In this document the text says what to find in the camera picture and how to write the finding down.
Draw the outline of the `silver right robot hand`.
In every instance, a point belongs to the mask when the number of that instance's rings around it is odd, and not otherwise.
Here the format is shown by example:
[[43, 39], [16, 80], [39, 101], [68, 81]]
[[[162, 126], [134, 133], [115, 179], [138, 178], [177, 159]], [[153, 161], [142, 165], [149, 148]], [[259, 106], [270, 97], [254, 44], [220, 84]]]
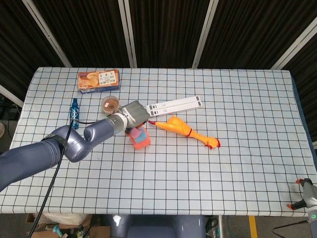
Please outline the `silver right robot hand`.
[[309, 178], [300, 178], [296, 180], [297, 184], [300, 184], [303, 188], [303, 198], [301, 201], [293, 204], [287, 204], [287, 207], [291, 210], [297, 210], [301, 208], [308, 208], [309, 211], [317, 209], [317, 187], [313, 185], [313, 182]]

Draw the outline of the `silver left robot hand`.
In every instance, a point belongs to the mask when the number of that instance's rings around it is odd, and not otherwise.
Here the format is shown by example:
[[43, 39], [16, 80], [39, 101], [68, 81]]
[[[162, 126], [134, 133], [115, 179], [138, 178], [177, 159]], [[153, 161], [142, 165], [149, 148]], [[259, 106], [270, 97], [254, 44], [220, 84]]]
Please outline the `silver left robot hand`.
[[118, 111], [127, 118], [125, 134], [128, 136], [131, 134], [132, 129], [143, 126], [150, 118], [150, 114], [139, 101], [133, 101], [122, 106]]

